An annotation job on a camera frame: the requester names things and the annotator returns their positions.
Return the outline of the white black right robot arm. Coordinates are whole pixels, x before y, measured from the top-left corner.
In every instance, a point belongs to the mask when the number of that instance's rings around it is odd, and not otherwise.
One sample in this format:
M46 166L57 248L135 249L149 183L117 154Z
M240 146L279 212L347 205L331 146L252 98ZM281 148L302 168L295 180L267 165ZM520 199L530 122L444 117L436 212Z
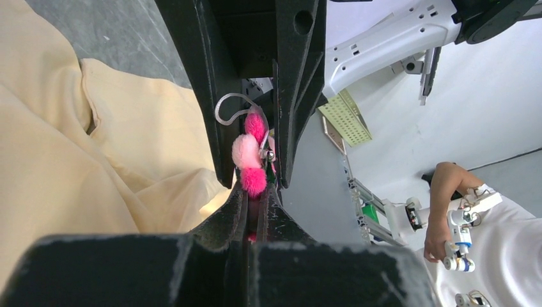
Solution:
M355 81L449 43L485 42L540 1L407 1L392 17L327 45L329 8L355 1L157 1L203 114L218 181L231 187L231 145L240 124L216 120L216 105L246 79L271 77L262 101L275 130L276 170L288 187L299 139L314 110Z

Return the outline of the pink flower smiley brooch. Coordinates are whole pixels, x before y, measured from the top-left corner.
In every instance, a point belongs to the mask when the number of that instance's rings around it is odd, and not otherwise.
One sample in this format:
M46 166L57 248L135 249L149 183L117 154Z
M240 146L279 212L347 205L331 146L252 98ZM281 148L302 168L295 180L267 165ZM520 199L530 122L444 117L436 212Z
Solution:
M220 115L223 103L229 98L241 98L250 107L234 113L230 119L225 120ZM259 199L265 192L269 183L276 182L275 170L275 140L271 135L267 117L263 109L247 95L241 93L227 93L222 96L215 106L214 116L223 126L230 126L233 122L245 116L244 132L233 142L232 160L239 171L242 189L249 197L249 233L247 240L256 242L256 232L259 223Z

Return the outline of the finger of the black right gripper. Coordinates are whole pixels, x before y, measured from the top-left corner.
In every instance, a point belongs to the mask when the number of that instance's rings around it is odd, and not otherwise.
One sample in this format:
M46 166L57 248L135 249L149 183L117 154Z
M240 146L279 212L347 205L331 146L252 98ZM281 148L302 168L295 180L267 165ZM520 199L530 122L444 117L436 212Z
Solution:
M298 142L324 85L326 1L276 1L274 128L277 177L288 188Z
M231 145L240 124L225 126L215 119L215 106L225 94L238 92L241 80L209 1L156 2L180 56L203 115L217 180L231 188L234 164Z

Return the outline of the operator's hand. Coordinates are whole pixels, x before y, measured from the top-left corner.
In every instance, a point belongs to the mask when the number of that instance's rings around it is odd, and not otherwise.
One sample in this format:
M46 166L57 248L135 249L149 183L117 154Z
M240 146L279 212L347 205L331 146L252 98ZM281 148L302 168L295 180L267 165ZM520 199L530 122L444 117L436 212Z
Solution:
M432 263L442 262L446 257L445 244L451 241L446 223L429 224L424 241L424 257Z

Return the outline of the cream yellow t-shirt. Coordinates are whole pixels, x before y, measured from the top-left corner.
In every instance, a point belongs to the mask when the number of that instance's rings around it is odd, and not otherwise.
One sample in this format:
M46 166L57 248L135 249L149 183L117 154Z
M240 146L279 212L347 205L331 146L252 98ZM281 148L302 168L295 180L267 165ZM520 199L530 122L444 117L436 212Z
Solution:
M229 189L192 90L97 59L1 2L1 284L53 234L186 233Z

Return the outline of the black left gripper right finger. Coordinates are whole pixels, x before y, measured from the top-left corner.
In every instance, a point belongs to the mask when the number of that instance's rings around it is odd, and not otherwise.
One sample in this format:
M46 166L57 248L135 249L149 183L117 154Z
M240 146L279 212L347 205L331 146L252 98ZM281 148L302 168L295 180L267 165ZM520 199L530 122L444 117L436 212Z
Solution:
M259 202L249 249L250 306L435 306L431 281L407 248L314 241L284 211L275 185Z

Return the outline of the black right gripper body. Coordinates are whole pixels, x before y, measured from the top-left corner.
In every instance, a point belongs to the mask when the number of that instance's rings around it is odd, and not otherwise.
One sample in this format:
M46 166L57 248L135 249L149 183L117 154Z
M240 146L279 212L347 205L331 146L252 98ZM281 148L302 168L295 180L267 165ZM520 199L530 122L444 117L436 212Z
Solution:
M272 77L277 59L276 1L209 1L212 63L227 78Z

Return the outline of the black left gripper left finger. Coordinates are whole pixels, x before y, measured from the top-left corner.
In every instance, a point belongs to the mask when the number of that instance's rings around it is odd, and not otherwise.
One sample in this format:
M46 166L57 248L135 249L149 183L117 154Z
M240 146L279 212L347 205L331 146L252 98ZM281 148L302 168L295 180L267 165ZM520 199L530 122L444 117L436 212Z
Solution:
M184 234L51 235L22 256L2 306L244 306L247 193Z

